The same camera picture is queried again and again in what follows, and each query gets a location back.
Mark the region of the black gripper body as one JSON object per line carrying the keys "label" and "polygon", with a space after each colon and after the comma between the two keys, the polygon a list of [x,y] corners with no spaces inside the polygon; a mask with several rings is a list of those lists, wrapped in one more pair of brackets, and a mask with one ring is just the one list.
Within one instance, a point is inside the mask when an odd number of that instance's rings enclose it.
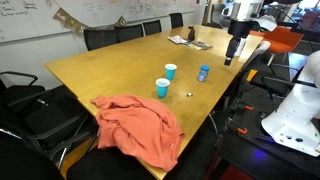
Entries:
{"label": "black gripper body", "polygon": [[238,48],[240,40],[246,38],[253,27],[251,21],[232,20],[228,29],[228,33],[232,36],[227,48],[227,57],[232,59]]}

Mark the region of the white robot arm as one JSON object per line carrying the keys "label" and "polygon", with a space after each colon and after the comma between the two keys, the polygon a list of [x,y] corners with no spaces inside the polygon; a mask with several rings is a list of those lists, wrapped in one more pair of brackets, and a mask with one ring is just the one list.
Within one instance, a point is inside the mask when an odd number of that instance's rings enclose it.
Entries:
{"label": "white robot arm", "polygon": [[[254,22],[269,31],[276,28],[273,17],[259,16],[264,0],[234,0],[228,16],[232,36],[225,54],[224,64],[229,66],[240,40],[246,38]],[[320,51],[308,56],[293,89],[281,104],[261,121],[263,129],[283,146],[318,157],[320,132],[312,123],[320,113]]]}

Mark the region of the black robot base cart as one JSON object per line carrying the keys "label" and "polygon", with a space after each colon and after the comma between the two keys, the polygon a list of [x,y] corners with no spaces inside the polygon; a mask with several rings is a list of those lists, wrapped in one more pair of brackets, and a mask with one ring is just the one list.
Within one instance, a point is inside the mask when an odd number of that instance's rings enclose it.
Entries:
{"label": "black robot base cart", "polygon": [[218,154],[255,180],[320,180],[320,159],[277,144],[260,125],[259,108],[237,100],[221,127]]}

